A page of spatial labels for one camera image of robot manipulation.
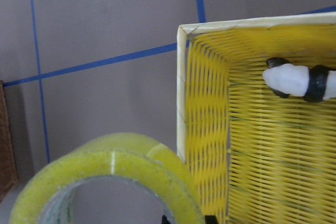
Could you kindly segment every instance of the panda ear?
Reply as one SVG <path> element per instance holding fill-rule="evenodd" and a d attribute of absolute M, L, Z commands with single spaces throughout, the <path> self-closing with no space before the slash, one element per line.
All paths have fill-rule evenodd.
<path fill-rule="evenodd" d="M 288 98 L 289 97 L 289 94 L 285 94 L 285 93 L 282 93 L 281 91 L 279 90 L 276 90 L 276 89 L 272 89 L 271 90 L 273 91 L 273 93 L 275 95 L 277 95 L 278 97 L 281 97 L 281 98 Z"/>
<path fill-rule="evenodd" d="M 290 61 L 286 60 L 285 58 L 272 57 L 266 60 L 266 63 L 269 68 L 274 68 L 274 67 L 281 66 L 283 64 L 290 63 Z"/>

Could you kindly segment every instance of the panda toy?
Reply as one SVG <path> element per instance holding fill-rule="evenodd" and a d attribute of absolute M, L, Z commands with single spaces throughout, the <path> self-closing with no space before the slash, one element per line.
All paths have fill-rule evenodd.
<path fill-rule="evenodd" d="M 307 102 L 322 102 L 336 97 L 336 71 L 332 68 L 317 65 L 309 69 L 278 57 L 269 58 L 266 63 L 263 79 L 281 98 L 292 94 Z"/>

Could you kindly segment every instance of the roll of tape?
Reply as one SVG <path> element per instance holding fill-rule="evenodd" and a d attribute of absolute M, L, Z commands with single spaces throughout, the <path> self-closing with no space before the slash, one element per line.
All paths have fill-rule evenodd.
<path fill-rule="evenodd" d="M 36 174 L 18 196 L 10 224 L 73 224 L 76 187 L 110 176 L 152 191 L 169 209 L 172 222 L 205 223 L 191 175 L 175 153 L 150 137 L 117 133 L 83 145 Z"/>

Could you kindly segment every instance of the plastic basket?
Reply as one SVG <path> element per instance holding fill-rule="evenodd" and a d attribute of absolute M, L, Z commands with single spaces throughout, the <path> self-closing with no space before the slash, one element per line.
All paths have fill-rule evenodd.
<path fill-rule="evenodd" d="M 179 27 L 177 152 L 205 215 L 335 223 L 336 99 L 282 99 L 262 79 L 270 57 L 336 68 L 335 23 L 324 13 Z"/>

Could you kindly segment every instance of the black band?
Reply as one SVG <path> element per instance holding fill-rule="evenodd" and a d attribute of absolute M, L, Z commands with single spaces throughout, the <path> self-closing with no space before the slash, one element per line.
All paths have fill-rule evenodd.
<path fill-rule="evenodd" d="M 329 71 L 332 70 L 323 65 L 318 65 L 309 69 L 309 85 L 304 95 L 307 102 L 322 102 L 327 86 Z"/>

